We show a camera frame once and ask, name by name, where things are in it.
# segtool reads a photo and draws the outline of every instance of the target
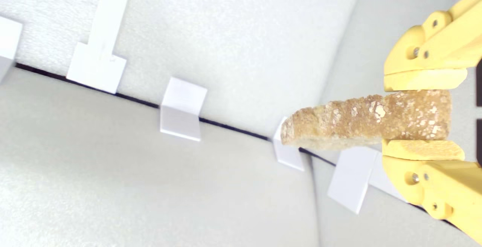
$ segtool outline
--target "white surface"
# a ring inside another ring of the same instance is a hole
[[[171,78],[160,107],[160,131],[200,141],[199,113],[207,91],[196,84]]]
[[[126,60],[112,55],[127,0],[99,0],[89,43],[77,43],[67,79],[115,94]]]
[[[210,91],[201,116],[271,136],[318,104],[356,0],[129,0],[118,92],[159,104],[171,76]],[[98,0],[0,0],[24,22],[17,60],[66,75]]]
[[[9,247],[318,246],[311,170],[270,142],[12,69],[0,90],[0,235]]]
[[[392,182],[387,176],[387,173],[383,168],[382,153],[380,152],[377,152],[377,156],[375,157],[375,161],[373,162],[372,173],[370,174],[368,184],[400,199],[403,202],[407,202],[404,197],[398,192],[398,190],[393,186]]]
[[[303,160],[301,159],[298,148],[293,146],[286,146],[281,143],[281,126],[286,119],[287,117],[284,117],[281,120],[272,139],[276,159],[279,163],[288,165],[289,167],[298,169],[300,171],[305,171]]]
[[[328,196],[358,214],[377,153],[368,147],[353,147],[341,151],[328,188]]]
[[[327,196],[334,168],[313,158],[313,170],[322,247],[480,247],[460,230],[375,187],[368,187],[355,215]]]
[[[95,54],[89,45],[77,43],[67,79],[115,94],[126,60],[112,55],[103,61]]]
[[[22,33],[22,24],[0,17],[0,56],[14,59],[18,41]]]

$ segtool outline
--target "white divider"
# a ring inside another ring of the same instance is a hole
[[[114,94],[126,60],[112,55],[127,0],[99,0],[88,44],[77,43],[67,79]]]
[[[19,22],[0,17],[0,82],[15,62],[22,27]]]
[[[200,141],[199,113],[206,93],[206,88],[171,78],[160,106],[160,131]]]
[[[368,185],[406,202],[385,173],[381,152],[369,147],[341,151],[328,196],[358,214]]]
[[[328,196],[358,214],[376,157],[377,151],[368,147],[353,147],[341,151],[328,188]]]
[[[279,123],[276,133],[273,136],[273,147],[276,154],[276,159],[279,163],[289,167],[305,171],[303,160],[301,158],[298,148],[293,146],[286,146],[281,143],[281,125],[287,118],[284,117]]]

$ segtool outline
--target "bolt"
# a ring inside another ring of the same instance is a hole
[[[420,181],[420,179],[418,178],[418,175],[416,173],[413,173],[412,180],[413,180],[413,183],[418,183]]]

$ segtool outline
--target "white tab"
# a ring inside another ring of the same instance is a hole
[[[22,27],[19,22],[0,17],[0,82],[15,62]]]
[[[303,166],[303,159],[297,147],[283,145],[281,142],[281,126],[287,118],[284,117],[279,123],[276,133],[273,136],[273,147],[276,154],[276,159],[279,163],[289,167],[305,171]]]
[[[342,151],[328,188],[328,196],[358,214],[377,153],[368,147],[353,147]]]
[[[403,202],[407,202],[404,197],[398,192],[398,190],[393,186],[392,182],[390,181],[385,169],[383,168],[382,163],[382,153],[377,151],[377,157],[373,163],[372,174],[370,175],[370,180],[368,183],[380,189],[387,194],[390,194]]]
[[[160,131],[200,141],[199,113],[206,94],[206,88],[171,78],[160,106]]]
[[[22,24],[0,17],[0,56],[15,59],[18,41],[22,33]]]
[[[199,115],[207,89],[181,79],[171,78],[162,98],[162,106]]]
[[[99,0],[87,45],[78,43],[67,79],[115,94],[126,60],[112,55],[127,0]]]

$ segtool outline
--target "baguette slice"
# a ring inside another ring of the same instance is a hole
[[[344,149],[381,139],[442,140],[450,130],[447,90],[400,91],[302,108],[282,125],[283,144]]]

